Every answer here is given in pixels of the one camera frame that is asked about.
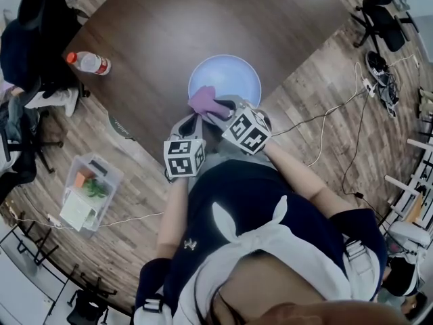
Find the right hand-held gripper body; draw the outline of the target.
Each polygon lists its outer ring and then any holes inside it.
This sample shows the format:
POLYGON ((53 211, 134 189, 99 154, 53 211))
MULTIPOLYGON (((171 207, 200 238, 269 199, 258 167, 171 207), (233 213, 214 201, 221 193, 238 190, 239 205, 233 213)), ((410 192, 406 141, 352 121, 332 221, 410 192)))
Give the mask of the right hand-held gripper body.
POLYGON ((263 149, 271 137, 269 117, 249 104, 236 108, 221 125, 222 137, 246 154, 254 155, 263 149))

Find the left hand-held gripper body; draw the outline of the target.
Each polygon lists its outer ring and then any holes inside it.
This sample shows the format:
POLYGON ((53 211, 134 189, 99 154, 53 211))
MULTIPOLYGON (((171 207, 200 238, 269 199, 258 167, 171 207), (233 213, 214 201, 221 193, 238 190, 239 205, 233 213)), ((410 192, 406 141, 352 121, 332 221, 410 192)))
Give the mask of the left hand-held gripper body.
POLYGON ((195 177, 204 164, 206 141, 203 138, 182 138, 172 134, 164 141, 164 175, 169 182, 195 177))

